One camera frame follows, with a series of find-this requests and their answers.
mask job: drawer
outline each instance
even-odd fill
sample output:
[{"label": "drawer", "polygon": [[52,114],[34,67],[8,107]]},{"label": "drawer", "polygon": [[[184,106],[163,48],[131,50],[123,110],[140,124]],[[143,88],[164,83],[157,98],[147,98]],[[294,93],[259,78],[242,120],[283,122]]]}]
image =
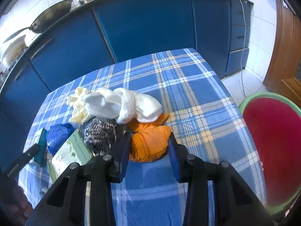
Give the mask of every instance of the drawer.
[{"label": "drawer", "polygon": [[[251,16],[251,8],[250,4],[246,1],[242,1],[243,9],[246,17],[246,25],[250,26],[250,16]],[[241,7],[239,0],[231,0],[231,24],[232,25],[243,25],[243,9]]]},{"label": "drawer", "polygon": [[[243,49],[245,27],[240,25],[231,26],[231,41],[230,41],[230,52],[238,49]],[[245,48],[249,46],[250,38],[250,27],[246,28],[246,43]]]},{"label": "drawer", "polygon": [[230,75],[230,74],[240,70],[240,59],[241,59],[242,53],[243,53],[242,67],[244,68],[246,66],[246,61],[247,61],[248,55],[249,55],[248,48],[230,52],[229,58],[228,58],[226,75]]}]

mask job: wok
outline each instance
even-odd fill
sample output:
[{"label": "wok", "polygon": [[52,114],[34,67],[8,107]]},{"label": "wok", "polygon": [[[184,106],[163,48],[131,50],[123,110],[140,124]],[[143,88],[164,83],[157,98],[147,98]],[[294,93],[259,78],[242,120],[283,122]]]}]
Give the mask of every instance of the wok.
[{"label": "wok", "polygon": [[13,39],[15,36],[27,29],[30,29],[32,32],[37,34],[44,32],[55,21],[57,21],[58,19],[70,12],[72,1],[73,0],[64,0],[47,8],[34,20],[31,26],[18,30],[10,37],[8,37],[3,43]]}]

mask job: small box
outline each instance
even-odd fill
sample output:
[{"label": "small box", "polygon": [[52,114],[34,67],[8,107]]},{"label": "small box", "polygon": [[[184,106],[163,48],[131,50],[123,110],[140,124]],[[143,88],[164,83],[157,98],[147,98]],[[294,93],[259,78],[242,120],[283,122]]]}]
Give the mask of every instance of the small box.
[{"label": "small box", "polygon": [[79,134],[79,130],[76,129],[54,155],[51,164],[48,164],[48,171],[50,172],[49,175],[51,175],[52,182],[55,182],[54,180],[56,180],[71,163],[77,162],[80,165],[85,165],[91,158],[93,158],[92,153],[85,146]]},{"label": "small box", "polygon": [[40,152],[35,155],[29,162],[31,166],[43,166],[43,161],[45,158],[45,150],[47,147],[46,141],[47,130],[45,128],[41,128],[38,130],[33,137],[32,145],[38,144],[41,148]]}]

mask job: plaid tablecloth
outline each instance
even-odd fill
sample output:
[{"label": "plaid tablecloth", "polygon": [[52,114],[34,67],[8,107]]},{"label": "plaid tablecloth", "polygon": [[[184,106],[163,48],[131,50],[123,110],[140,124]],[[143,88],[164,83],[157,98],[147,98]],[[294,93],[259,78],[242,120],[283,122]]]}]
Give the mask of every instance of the plaid tablecloth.
[{"label": "plaid tablecloth", "polygon": [[[228,91],[194,49],[179,49],[131,59],[104,67],[50,93],[29,132],[68,122],[72,108],[65,98],[78,86],[124,87],[155,97],[169,113],[170,126],[178,143],[204,161],[229,161],[258,198],[265,202],[263,173],[251,135]],[[41,189],[51,186],[46,168],[27,165],[19,175],[29,201],[36,206]],[[121,184],[112,184],[117,225],[181,225],[187,184],[173,177],[169,157],[154,163],[129,162]],[[213,224],[213,189],[209,190],[210,224]]]}]

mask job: cable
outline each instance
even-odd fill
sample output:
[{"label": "cable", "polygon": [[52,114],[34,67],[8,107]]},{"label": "cable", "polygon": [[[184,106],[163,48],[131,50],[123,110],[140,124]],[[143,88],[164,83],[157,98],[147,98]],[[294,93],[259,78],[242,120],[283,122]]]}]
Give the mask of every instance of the cable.
[{"label": "cable", "polygon": [[[243,9],[243,3],[241,0],[240,1],[240,4],[241,4],[241,7]],[[243,53],[244,53],[244,47],[246,45],[246,16],[245,16],[245,13],[244,13],[244,9],[243,9],[243,21],[244,21],[244,24],[245,24],[245,36],[244,36],[244,40],[243,40]],[[241,55],[241,59],[240,59],[240,76],[241,76],[241,84],[243,86],[243,53]],[[246,97],[246,94],[245,94],[245,91],[244,91],[244,86],[243,86],[243,95]]]}]

